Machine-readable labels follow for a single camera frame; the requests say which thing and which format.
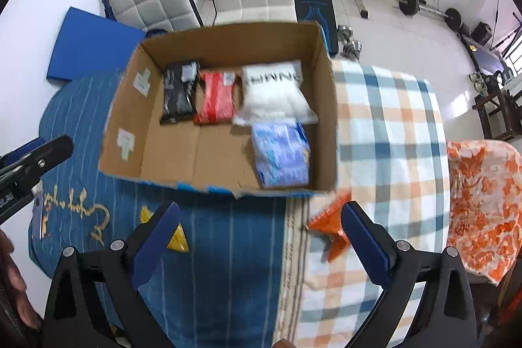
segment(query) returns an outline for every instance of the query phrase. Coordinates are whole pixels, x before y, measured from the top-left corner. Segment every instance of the plaid tablecloth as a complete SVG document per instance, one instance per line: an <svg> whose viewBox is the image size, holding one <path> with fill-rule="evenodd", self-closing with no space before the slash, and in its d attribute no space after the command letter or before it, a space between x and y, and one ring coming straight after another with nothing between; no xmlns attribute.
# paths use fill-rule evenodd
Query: plaid tablecloth
<svg viewBox="0 0 522 348"><path fill-rule="evenodd" d="M334 61L338 99L339 190L392 238L440 252L449 225L450 178L446 141L430 84L382 68ZM274 341L298 348L344 347L381 289L368 279L353 249L325 261L328 240L305 225L336 194L289 200L284 269ZM401 342L422 295L417 284L390 346Z"/></svg>

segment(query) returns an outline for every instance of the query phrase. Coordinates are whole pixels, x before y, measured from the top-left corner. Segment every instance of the white tile floor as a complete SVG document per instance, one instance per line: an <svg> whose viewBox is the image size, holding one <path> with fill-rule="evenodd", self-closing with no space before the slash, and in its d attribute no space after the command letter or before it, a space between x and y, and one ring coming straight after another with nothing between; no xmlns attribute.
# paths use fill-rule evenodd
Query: white tile floor
<svg viewBox="0 0 522 348"><path fill-rule="evenodd" d="M476 96L468 79L474 71L471 59L444 21L423 12L405 16L394 0L364 0L368 20L360 18L354 0L332 3L337 24L350 25L355 39L363 44L361 64L428 80L437 95L446 138L484 138L478 114L471 110ZM199 11L205 25L212 25L212 1L206 0Z"/></svg>

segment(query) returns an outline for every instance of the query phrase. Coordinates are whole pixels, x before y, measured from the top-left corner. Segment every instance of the finger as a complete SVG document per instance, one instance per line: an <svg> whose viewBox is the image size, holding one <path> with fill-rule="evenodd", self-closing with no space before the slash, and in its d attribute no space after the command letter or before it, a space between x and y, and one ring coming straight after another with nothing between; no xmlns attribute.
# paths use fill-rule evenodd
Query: finger
<svg viewBox="0 0 522 348"><path fill-rule="evenodd" d="M2 253L10 254L14 250L15 247L12 245L7 235L0 230L0 251Z"/></svg>
<svg viewBox="0 0 522 348"><path fill-rule="evenodd" d="M25 292L17 293L16 307L18 310L18 315L25 323L25 325L36 330L40 329L42 325L42 319L36 313L35 309L32 307Z"/></svg>
<svg viewBox="0 0 522 348"><path fill-rule="evenodd" d="M27 289L27 285L25 284L25 281L23 280L22 275L20 274L20 270L16 266L15 262L9 255L4 258L4 261L7 269L7 277L9 278L12 287L17 291L25 291Z"/></svg>

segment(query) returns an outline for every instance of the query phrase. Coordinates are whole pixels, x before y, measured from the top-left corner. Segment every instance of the cardboard box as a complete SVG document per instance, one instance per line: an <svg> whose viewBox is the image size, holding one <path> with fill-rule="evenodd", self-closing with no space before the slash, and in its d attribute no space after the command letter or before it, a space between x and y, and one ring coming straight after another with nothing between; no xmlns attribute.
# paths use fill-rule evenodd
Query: cardboard box
<svg viewBox="0 0 522 348"><path fill-rule="evenodd" d="M301 91L319 117L318 124L305 126L311 147L307 187L268 190L261 186L250 128L232 124L197 126L191 121L160 126L162 70L172 62L190 59L199 60L202 69L236 71L239 76L242 66L301 60ZM137 81L143 82L140 90ZM202 98L200 89L197 107ZM198 28L147 39L136 48L113 100L99 168L122 179L204 192L268 196L325 192L335 189L337 181L336 126L331 61L316 23Z"/></svg>

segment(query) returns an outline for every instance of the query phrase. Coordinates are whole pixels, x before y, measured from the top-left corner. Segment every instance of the white package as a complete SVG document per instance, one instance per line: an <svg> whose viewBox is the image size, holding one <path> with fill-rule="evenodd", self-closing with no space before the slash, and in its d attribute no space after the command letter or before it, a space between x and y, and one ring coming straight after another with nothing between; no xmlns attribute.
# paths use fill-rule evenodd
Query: white package
<svg viewBox="0 0 522 348"><path fill-rule="evenodd" d="M303 81L301 61L243 67L243 106L232 122L251 126L259 122L295 120L317 123L299 87Z"/></svg>

